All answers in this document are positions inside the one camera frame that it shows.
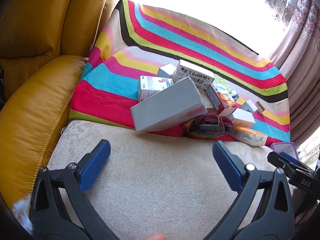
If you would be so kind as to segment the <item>person left hand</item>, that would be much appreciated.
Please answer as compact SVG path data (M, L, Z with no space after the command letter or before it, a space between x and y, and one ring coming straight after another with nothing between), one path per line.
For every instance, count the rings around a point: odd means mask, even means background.
M149 236L145 240L166 240L166 239L167 238L166 238L165 234L159 232L159 233L155 233L155 234Z

